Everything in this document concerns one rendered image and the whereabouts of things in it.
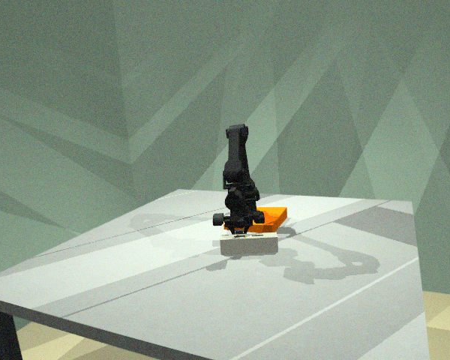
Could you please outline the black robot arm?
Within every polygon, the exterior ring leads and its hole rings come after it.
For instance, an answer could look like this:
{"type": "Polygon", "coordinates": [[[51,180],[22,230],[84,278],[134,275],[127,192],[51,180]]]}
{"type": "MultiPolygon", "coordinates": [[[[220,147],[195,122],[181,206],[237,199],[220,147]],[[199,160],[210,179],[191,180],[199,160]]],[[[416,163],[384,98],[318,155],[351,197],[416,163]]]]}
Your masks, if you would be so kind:
{"type": "Polygon", "coordinates": [[[256,201],[260,194],[250,178],[245,143],[248,139],[248,126],[245,124],[230,125],[226,129],[226,138],[229,139],[229,156],[223,171],[223,189],[228,189],[225,206],[232,210],[230,213],[230,227],[244,228],[250,224],[250,215],[257,210],[256,201]],[[226,184],[232,183],[232,184],[226,184]],[[242,202],[245,208],[238,210],[242,202]]]}

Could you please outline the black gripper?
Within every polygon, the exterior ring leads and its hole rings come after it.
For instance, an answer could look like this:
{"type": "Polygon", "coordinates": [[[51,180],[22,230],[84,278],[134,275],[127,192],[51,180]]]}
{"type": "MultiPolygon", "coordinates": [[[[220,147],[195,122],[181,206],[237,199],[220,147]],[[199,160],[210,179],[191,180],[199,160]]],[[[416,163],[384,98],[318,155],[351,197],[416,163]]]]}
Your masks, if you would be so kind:
{"type": "MultiPolygon", "coordinates": [[[[241,211],[241,208],[245,208],[246,211],[246,203],[242,202],[241,207],[236,212],[241,211]]],[[[217,213],[213,215],[213,226],[222,226],[225,223],[225,227],[228,227],[231,231],[232,235],[235,235],[235,229],[230,227],[230,216],[224,216],[224,213],[217,213]]],[[[244,234],[247,234],[250,226],[253,226],[253,221],[255,224],[264,224],[265,216],[263,211],[253,211],[253,214],[250,214],[250,224],[244,225],[244,234]]]]}

